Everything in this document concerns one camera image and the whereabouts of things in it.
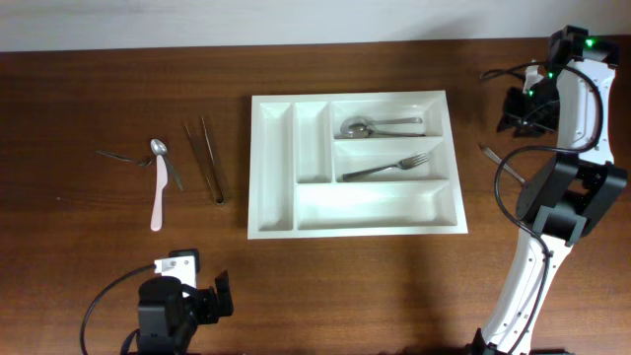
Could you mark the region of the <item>silver fork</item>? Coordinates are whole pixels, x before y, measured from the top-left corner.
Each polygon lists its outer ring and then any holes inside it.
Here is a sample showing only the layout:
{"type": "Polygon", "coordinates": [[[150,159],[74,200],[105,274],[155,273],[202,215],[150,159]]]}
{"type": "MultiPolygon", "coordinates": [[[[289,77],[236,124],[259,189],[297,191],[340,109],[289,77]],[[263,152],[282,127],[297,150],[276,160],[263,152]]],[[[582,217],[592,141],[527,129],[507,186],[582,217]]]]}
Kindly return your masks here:
{"type": "MultiPolygon", "coordinates": [[[[495,152],[493,152],[488,146],[484,144],[479,144],[479,148],[481,152],[487,158],[489,158],[491,161],[493,161],[497,165],[500,165],[500,163],[502,162],[502,159],[495,152]]],[[[515,170],[513,170],[508,164],[505,164],[503,169],[506,173],[510,174],[515,180],[517,180],[520,183],[520,185],[524,185],[526,183],[526,180],[520,174],[518,174],[515,170]]]]}
{"type": "Polygon", "coordinates": [[[353,172],[353,173],[347,173],[347,174],[343,174],[341,176],[341,179],[343,181],[350,181],[350,180],[354,180],[357,178],[361,178],[364,176],[368,176],[371,174],[375,174],[375,173],[380,173],[380,172],[384,172],[384,171],[388,171],[388,170],[403,170],[403,171],[407,171],[407,170],[411,170],[414,168],[417,168],[425,163],[427,163],[429,161],[429,157],[426,154],[418,154],[412,157],[408,157],[405,159],[402,159],[394,164],[390,164],[390,165],[385,165],[385,166],[380,166],[380,167],[375,167],[375,168],[370,168],[367,170],[362,170],[359,172],[353,172]]]}

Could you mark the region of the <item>silver tablespoon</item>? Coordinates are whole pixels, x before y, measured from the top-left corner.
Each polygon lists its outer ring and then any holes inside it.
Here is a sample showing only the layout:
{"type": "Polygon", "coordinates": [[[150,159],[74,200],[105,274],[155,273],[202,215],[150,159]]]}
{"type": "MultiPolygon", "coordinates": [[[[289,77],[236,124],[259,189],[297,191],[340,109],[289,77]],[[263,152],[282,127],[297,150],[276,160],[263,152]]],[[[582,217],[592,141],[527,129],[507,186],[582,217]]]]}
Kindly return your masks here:
{"type": "Polygon", "coordinates": [[[357,115],[345,119],[341,126],[340,132],[350,134],[356,131],[360,127],[369,125],[388,125],[388,124],[406,124],[406,123],[422,123],[423,119],[418,116],[394,118],[394,119],[381,119],[375,120],[367,116],[357,115]]]}
{"type": "Polygon", "coordinates": [[[361,126],[353,129],[349,129],[346,132],[341,133],[345,138],[379,138],[379,137],[425,137],[423,133],[399,133],[399,132],[386,132],[373,129],[371,126],[361,126]]]}

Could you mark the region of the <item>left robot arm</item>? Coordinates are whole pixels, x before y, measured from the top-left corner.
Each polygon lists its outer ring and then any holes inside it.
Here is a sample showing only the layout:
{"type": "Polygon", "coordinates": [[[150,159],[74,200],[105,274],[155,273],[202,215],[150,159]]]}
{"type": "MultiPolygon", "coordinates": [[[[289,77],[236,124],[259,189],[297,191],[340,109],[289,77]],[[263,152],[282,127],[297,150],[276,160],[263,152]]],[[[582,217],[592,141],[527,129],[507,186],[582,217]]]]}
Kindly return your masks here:
{"type": "Polygon", "coordinates": [[[234,312],[229,273],[223,271],[215,285],[195,289],[173,276],[160,276],[139,288],[139,327],[123,341],[121,355],[184,355],[198,327],[213,324],[234,312]]]}

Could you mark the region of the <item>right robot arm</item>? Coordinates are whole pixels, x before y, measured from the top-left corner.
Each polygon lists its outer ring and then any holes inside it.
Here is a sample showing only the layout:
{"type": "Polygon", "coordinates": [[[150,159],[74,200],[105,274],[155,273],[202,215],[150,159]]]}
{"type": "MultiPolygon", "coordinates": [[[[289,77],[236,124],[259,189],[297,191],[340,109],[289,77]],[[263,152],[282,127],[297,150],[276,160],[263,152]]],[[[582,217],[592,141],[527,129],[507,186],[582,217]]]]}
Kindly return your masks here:
{"type": "Polygon", "coordinates": [[[517,137],[557,136],[554,146],[529,145],[508,154],[547,152],[550,160],[523,185],[516,210],[502,213],[519,229],[516,254],[491,318],[476,330],[468,354],[528,354],[535,322],[553,278],[580,239],[620,196],[628,174],[614,164],[608,139],[608,98],[619,48],[566,26],[548,40],[543,61],[481,74],[520,79],[503,103],[498,131],[517,137]]]}

